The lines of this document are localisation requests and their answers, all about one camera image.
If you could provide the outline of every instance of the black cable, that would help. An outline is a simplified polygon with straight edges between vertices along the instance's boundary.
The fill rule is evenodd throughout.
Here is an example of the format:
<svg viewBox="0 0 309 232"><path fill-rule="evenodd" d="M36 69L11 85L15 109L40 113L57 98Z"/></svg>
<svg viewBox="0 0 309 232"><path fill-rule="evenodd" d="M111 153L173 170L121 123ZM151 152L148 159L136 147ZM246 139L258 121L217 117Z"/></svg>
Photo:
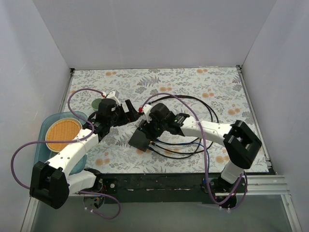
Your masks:
<svg viewBox="0 0 309 232"><path fill-rule="evenodd" d="M148 149L151 150L151 151L153 151L153 152L155 152L155 153L157 153L158 155L161 155L161 156L165 157L165 158L174 159L174 160L183 160L183 159L187 159L187 158L189 158L189 157L191 157L191 156L193 156L193 155L196 154L196 153L192 153L191 155L186 156L186 157L170 157L170 156L165 156L165 155L161 154L160 152L154 150L154 149L153 149L152 147L150 147L150 146L148 147Z"/></svg>
<svg viewBox="0 0 309 232"><path fill-rule="evenodd" d="M202 103L204 106L206 106L208 110L211 110L211 111L213 112L213 114L215 115L215 117L216 117L216 119L217 119L217 123L219 123L219 118L218 118L216 112L215 112L207 103L203 102L201 99L198 99L198 98L196 98L196 97L189 96L189 95L176 95L176 97L178 97L178 98L194 99L194 100L199 101L199 102ZM164 97L162 97L162 98L159 98L159 99L156 99L156 100L154 100L154 101L151 101L151 102L149 102L148 104L150 105L150 104L155 103L155 102L157 102L157 101L161 101L161 100L165 100L165 99L171 99L171 98L173 98L173 97L172 97L172 96L164 96Z"/></svg>
<svg viewBox="0 0 309 232"><path fill-rule="evenodd" d="M218 118L216 112L215 112L207 103L205 103L205 102L202 101L201 99L198 99L198 98L193 97L193 96L188 96L188 95L176 95L176 97L178 97L178 98L185 98L185 99L194 99L194 100L199 101L199 102L202 103L204 106L206 106L206 108L208 109L209 114L210 114L210 116L211 116L211 121L213 122L213 117L212 117L212 113L211 113L211 112L213 112L214 115L215 115L215 117L216 117L216 119L217 119L217 123L219 123L219 118ZM151 102L149 102L148 104L152 104L152 103L155 103L155 102L158 102L158 101L161 101L161 100L171 99L171 98L173 98L173 97L172 97L172 96L164 96L164 97L162 97L162 98L159 98L159 99L156 99L156 100L154 100L154 101L151 101ZM191 141L191 142L188 142L188 145L194 143L196 140L198 140L198 138L196 138L195 140L193 140L193 141ZM166 144L166 145L180 145L180 144L172 144L172 143L163 142L163 141L160 141L160 140L158 140L158 139L156 139L156 141L158 141L158 142L160 142L160 143L163 143L163 144ZM207 147L207 149L209 149L209 148L212 146L212 144L213 144L213 142L211 142L211 144ZM159 148L161 148L161 149L163 149L163 150L165 150L165 151L171 152L171 153L183 154L183 155L190 155L190 156L193 155L193 154L201 153L201 152L204 151L204 150L197 151L198 148L199 148L199 145L197 146L197 149L195 150L194 153L175 152L175 151L168 150L168 149L166 149L166 148L160 147L160 146L158 146L158 145L156 145L156 146L159 147Z"/></svg>
<svg viewBox="0 0 309 232"><path fill-rule="evenodd" d="M175 154L180 154L180 155L191 155L191 154L196 154L196 153L197 153L197 150L198 150L198 147L199 147L199 146L197 146L197 149L196 149L195 151L193 151L193 152L178 152L178 151L170 151L170 150L168 150L168 149L166 149L166 148L164 148L164 147L159 146L158 144L155 144L154 142L152 142L151 144L154 145L154 146L157 146L157 147L159 147L159 148L161 148L161 149L163 149L163 150L165 150L165 151L173 152L173 153L175 153Z"/></svg>
<svg viewBox="0 0 309 232"><path fill-rule="evenodd" d="M194 143L196 140L198 140L198 138L196 138L195 140L193 140L193 141L191 141L191 142L188 142L188 145L191 144L191 143ZM156 139L156 141L158 141L159 143L165 144L165 145L173 145L173 146L183 146L183 144L186 144L186 143L171 144L171 143L167 143L167 142L160 141L160 140L158 140L158 139Z"/></svg>

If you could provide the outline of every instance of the black bracket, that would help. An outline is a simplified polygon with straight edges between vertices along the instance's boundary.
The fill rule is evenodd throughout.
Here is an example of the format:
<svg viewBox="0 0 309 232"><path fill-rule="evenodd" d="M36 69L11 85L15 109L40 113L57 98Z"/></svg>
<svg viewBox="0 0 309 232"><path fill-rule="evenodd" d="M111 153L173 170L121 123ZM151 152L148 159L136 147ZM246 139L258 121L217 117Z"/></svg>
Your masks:
<svg viewBox="0 0 309 232"><path fill-rule="evenodd" d="M62 169L37 162L32 169L30 196L54 209L60 208L69 196L69 186Z"/></svg>

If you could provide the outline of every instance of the wire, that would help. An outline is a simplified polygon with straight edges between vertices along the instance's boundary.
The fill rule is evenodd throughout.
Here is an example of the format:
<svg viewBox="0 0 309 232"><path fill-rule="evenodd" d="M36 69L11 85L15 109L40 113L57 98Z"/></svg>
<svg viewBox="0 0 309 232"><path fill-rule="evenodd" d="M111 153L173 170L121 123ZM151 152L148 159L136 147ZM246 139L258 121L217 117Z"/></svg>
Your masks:
<svg viewBox="0 0 309 232"><path fill-rule="evenodd" d="M174 98L176 98L178 101L180 101L182 104L184 104L184 106L187 107L187 109L188 109L189 111L191 111L191 113L194 115L195 119L198 121L198 125L199 125L199 128L200 128L201 133L202 133L203 144L204 144L204 146L206 146L206 135L205 135L204 129L203 129L203 127L202 127L202 124L200 123L200 121L199 121L199 119L198 119L198 116L196 115L196 113L194 112L194 110L193 110L187 103L185 103L183 100L181 100L180 98L178 98L178 97L176 97L176 96L174 96L173 94L170 94L170 93L157 93L157 94L154 94L154 95L150 96L150 97L144 102L144 104L142 105L142 108L144 107L144 105L145 105L146 103L149 102L149 100L150 100L151 98L153 98L153 97L155 97L155 96L158 96L158 95L169 95L169 96L171 96L171 97L174 97ZM205 147L205 148L204 148L204 165L205 165L205 179L206 179L206 180L208 180L208 177L209 177L207 156L209 156L209 154L208 154L207 148ZM229 198L232 196L232 194L233 194L233 193L235 192L235 190L237 189L237 187L238 187L238 185L239 185L239 183L240 183L240 181L241 181L241 179L242 179L242 176L243 176L243 174L241 174L241 175L239 176L239 178L238 178L236 184L234 185L234 187L233 187L233 189L231 190L231 192L229 193L229 195L228 195L223 201L221 201L221 202L217 202L217 201L214 199L214 197L213 197L213 195L212 195L212 193L211 193L211 187L210 187L209 181L207 181L207 182L206 182L206 187L207 187L207 190L208 190L208 194L209 194L210 199L211 199L215 204L217 204L217 205L222 205L222 204L224 204L226 201L229 200ZM243 198L241 199L240 203L243 202L245 196L246 196L246 192L244 193Z"/></svg>
<svg viewBox="0 0 309 232"><path fill-rule="evenodd" d="M186 157L170 157L170 156L166 156L166 155L161 154L160 152L154 150L154 149L153 149L152 147L150 147L150 146L148 147L148 149L151 150L151 151L153 151L153 152L155 152L155 153L157 153L158 155L161 155L161 156L163 156L163 157L165 157L165 158L169 158L169 159L173 159L173 160L184 160L184 159L190 158L191 156L193 156L193 155L196 154L196 153L192 153L191 155L186 156Z"/></svg>
<svg viewBox="0 0 309 232"><path fill-rule="evenodd" d="M197 100L197 101L201 102L201 103L202 103L204 106L206 106L206 108L208 109L209 114L210 114L210 116L211 116L211 122L213 122L213 117L212 117L212 113L211 113L211 112L213 112L214 115L215 115L215 117L216 117L216 119L217 119L217 123L219 123L219 118L218 118L216 112L215 112L207 103L205 103L205 102L202 101L201 99L198 99L198 98L196 98L196 97L189 96L189 95L176 95L176 97L178 97L178 98L185 98L185 99L194 99L194 100ZM156 99L156 100L154 100L154 101L151 101L151 102L149 102L148 104L152 104L152 103L155 103L155 102L158 102L158 101L161 101L161 100L171 99L171 98L173 98L173 97L172 97L172 96L164 96L164 97L162 97L162 98L159 98L159 99ZM198 138L196 138L195 140L189 142L189 144L195 142L197 139L198 139ZM172 143L163 142L163 141L160 141L160 140L158 140L158 139L156 139L156 140L157 140L158 142L161 142L161 143L166 144L166 145L179 145L179 144L172 144Z"/></svg>
<svg viewBox="0 0 309 232"><path fill-rule="evenodd" d="M76 93L78 93L78 92L80 92L80 91L84 91L84 90L90 90L90 91L94 91L94 92L100 93L101 96L103 96L103 97L104 97L104 94L103 94L103 92L101 92L101 91L99 91L99 90L96 90L96 89L92 89L92 88L81 88L81 89L75 91L74 93L72 93L72 94L69 96L69 98L68 98L68 109L70 110L70 112L71 112L74 116L76 116L77 118L79 118L79 119L81 119L82 121L88 123L88 124L91 126L91 132L90 132L87 136L85 136L85 137L83 137L83 138L80 138L79 140L68 140L68 141L33 141L33 142L26 143L26 144L22 145L21 147L19 147L19 148L14 152L14 154L12 155L12 158L11 158L11 172L12 172L12 175L13 175L14 180L15 180L20 186L22 186L22 187L24 187L24 188L30 190L30 187L29 187L29 186L23 184L23 183L17 178L16 173L15 173L15 170L14 170L14 160L15 160L15 157L16 157L17 153L18 153L21 149L23 149L23 148L26 147L26 146L32 145L32 144L46 144L46 143L53 143L53 144L68 144L68 143L76 143L76 142L80 142L80 141L86 140L87 138L89 138L89 137L94 133L94 131L95 131L94 125L93 125L90 121L88 121L88 120L84 119L83 117L79 116L78 114L76 114L76 113L72 110L72 108L71 108L71 106L70 106L70 101L71 101L72 97L73 97ZM109 196L109 195L106 195L106 194L103 194L103 193L84 192L84 194L94 194L94 195L98 195L98 194L99 194L100 196L109 197L109 198L113 199L114 201L116 201L116 202L118 203L118 205L119 205L119 211L118 211L118 213L117 213L114 217L107 217L107 216L105 216L105 215L103 215L103 214L97 212L97 214L99 214L101 217L106 218L106 219L113 219L113 218L115 218L115 217L117 217L117 216L119 215L120 210L121 210L121 205L120 205L119 201L118 201L116 198L114 198L114 197L112 197L112 196Z"/></svg>
<svg viewBox="0 0 309 232"><path fill-rule="evenodd" d="M86 209L88 209L90 212L93 212L93 213L95 213L95 214L98 214L99 216L101 216L101 217L103 217L103 218L105 218L105 219L108 219L108 220L114 219L114 218L116 218L116 217L120 214L120 212L121 212L121 204L120 204L120 202L119 202L115 197L113 197L113 196L110 196L110 195L107 195L107 194L104 194L104 193L99 193L99 192L79 191L78 193L79 193L79 194L97 195L97 196L107 197L107 198L110 198L110 199L114 200L114 201L118 204L118 212L117 212L114 216L112 216L112 217L106 216L106 215L100 213L100 212L97 211L97 210L90 209L90 208L86 207Z"/></svg>

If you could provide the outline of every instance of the metal frame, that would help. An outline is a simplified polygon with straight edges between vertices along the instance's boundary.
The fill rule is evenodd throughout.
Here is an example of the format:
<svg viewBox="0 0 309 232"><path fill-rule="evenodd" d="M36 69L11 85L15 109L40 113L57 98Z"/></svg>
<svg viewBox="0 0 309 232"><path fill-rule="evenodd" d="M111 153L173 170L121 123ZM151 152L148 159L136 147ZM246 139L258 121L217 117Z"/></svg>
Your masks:
<svg viewBox="0 0 309 232"><path fill-rule="evenodd" d="M253 110L253 106L252 103L250 101L249 95L248 95L248 91L246 89L245 83L244 83L244 79L241 73L241 67L238 65L237 66L237 70L238 70L238 74L241 78L241 82L248 100L248 103L250 105L254 120L255 120L255 124L259 133L259 136L261 138L262 143L264 144L264 140L260 131L260 128L257 124L256 121L256 116ZM68 85L67 85L67 89L66 92L64 93L64 97L63 97L63 101L61 103L59 112L62 112L66 103L66 97L68 95L69 92L69 88L70 88L70 84L71 84L71 80L72 77L74 75L74 69L71 70L71 74L70 74L70 79L68 81ZM266 158L267 161L269 161L269 155L268 155L268 151L266 149L266 147L264 146L264 150L266 153ZM290 191L289 188L285 182L284 176L283 175L252 175L249 174L248 175L248 195L280 195L282 197L282 201L284 203L284 207L286 210L286 214L288 216L289 222L291 224L291 228L293 231L299 232L301 231L294 207L293 207L293 203L291 201L291 195L290 195ZM31 227L34 221L34 217L35 217L35 213L37 210L37 206L38 206L38 200L34 199L34 198L30 198L29 200L29 204L28 204L28 208L26 211L26 215L24 218L24 222L21 228L22 232L29 232L31 231Z"/></svg>
<svg viewBox="0 0 309 232"><path fill-rule="evenodd" d="M295 212L295 209L293 207L291 195L281 195L281 198L282 198L285 212L288 216L292 231L297 231L297 232L302 231L296 212Z"/></svg>

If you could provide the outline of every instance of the floral tablecloth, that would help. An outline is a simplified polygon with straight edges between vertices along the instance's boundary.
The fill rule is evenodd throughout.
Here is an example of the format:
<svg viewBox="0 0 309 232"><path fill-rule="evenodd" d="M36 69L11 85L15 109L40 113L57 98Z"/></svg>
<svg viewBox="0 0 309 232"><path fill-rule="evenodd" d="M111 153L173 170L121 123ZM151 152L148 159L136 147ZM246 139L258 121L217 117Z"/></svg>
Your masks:
<svg viewBox="0 0 309 232"><path fill-rule="evenodd" d="M245 121L257 134L241 80L236 68L191 68L191 69L126 69L126 70L88 70L75 71L70 93L80 88L95 88L106 93L117 90L119 100L124 103L130 99L136 109L151 95L159 92L191 95L202 99L217 113L221 123ZM77 93L71 100L72 109L90 115L93 112L91 102L100 95L91 91ZM205 106L195 100L185 100L202 120L210 120ZM177 100L164 100L164 104L173 112L188 110ZM147 150L142 152L130 147L128 141L135 125L111 128L111 132L99 145L87 153L86 167L93 167L102 173L199 173L205 170L203 153L189 159L168 159ZM171 135L167 132L160 138L171 143L189 142L193 138ZM191 147L170 147L174 151L193 151ZM174 155L159 150L166 156ZM210 172L222 171L229 161L224 147L213 144L209 149ZM260 149L249 172L268 172L265 152Z"/></svg>

